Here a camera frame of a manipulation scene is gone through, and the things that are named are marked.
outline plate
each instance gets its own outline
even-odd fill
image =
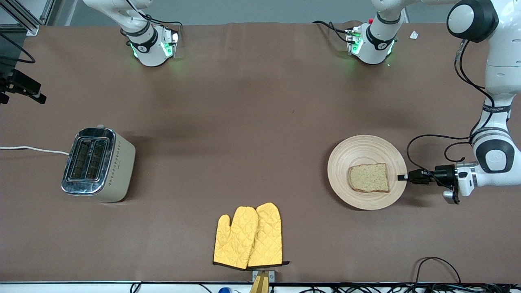
[[[358,192],[348,183],[349,168],[362,164],[385,163],[389,192]],[[398,181],[398,175],[407,174],[400,152],[387,140],[376,136],[348,138],[331,152],[327,166],[329,183],[346,203],[362,210],[379,210],[392,205],[403,193],[407,181]]]

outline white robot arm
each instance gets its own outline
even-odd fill
[[[134,56],[145,66],[159,66],[173,57],[178,33],[145,19],[140,9],[153,0],[83,0],[118,23],[130,40]]]
[[[348,32],[350,54],[368,64],[381,63],[391,54],[396,33],[403,23],[402,10],[413,3],[453,4],[457,0],[372,0],[376,17],[372,23],[366,22]]]
[[[458,203],[458,195],[468,196],[476,187],[521,185],[521,152],[507,127],[512,100],[521,92],[519,25],[518,0],[461,0],[447,18],[453,36],[489,43],[484,88],[487,99],[471,133],[476,161],[436,166],[432,172],[415,170],[406,179],[417,184],[435,180],[450,187],[443,193],[448,203]]]

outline toast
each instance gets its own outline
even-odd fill
[[[365,164],[356,165],[348,171],[349,186],[358,192],[389,192],[389,179],[387,176],[387,165]]]

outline brown table cover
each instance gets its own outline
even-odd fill
[[[126,199],[101,204],[61,191],[66,156],[1,151],[1,280],[249,280],[212,265],[217,220],[273,202],[291,261],[278,281],[409,282],[420,258],[438,256],[463,282],[519,282],[521,187],[448,205],[442,188],[407,186],[394,205],[358,211],[329,186],[327,160],[345,138],[380,136],[405,155],[417,135],[468,134],[483,95],[454,73],[459,40],[445,25],[404,25],[376,66],[324,27],[231,23],[185,27],[178,59],[147,68],[118,30],[42,27],[26,40],[37,62],[18,68],[47,103],[1,105],[0,144],[68,151],[79,130],[104,124],[137,154]],[[478,84],[486,57],[486,43],[465,54]],[[423,139],[411,155],[446,164],[450,142]],[[469,146],[450,151],[462,155],[474,159]],[[455,281],[436,263],[420,280]]]

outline stainless steel toaster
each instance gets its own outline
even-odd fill
[[[72,196],[118,202],[127,194],[135,148],[112,129],[81,130],[72,144],[61,189]]]

